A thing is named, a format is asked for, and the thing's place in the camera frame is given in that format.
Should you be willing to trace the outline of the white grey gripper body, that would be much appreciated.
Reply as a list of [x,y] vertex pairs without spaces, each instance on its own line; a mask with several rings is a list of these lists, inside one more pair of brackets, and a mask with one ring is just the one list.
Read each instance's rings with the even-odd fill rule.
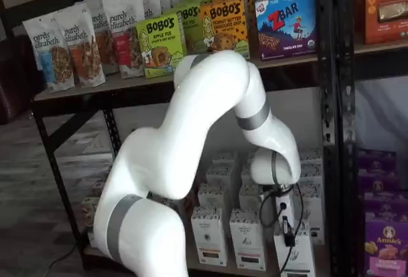
[[280,185],[276,187],[272,193],[277,211],[277,217],[275,219],[281,227],[284,225],[284,221],[287,221],[290,227],[295,225],[293,187],[293,185]]

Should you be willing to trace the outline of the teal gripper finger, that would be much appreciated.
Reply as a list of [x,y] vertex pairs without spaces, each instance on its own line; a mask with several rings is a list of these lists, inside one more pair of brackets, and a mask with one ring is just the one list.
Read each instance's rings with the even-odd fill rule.
[[289,223],[288,217],[282,217],[282,228],[283,228],[283,235],[284,235],[284,242],[286,246],[294,246],[295,245],[295,235],[292,231],[292,227]]

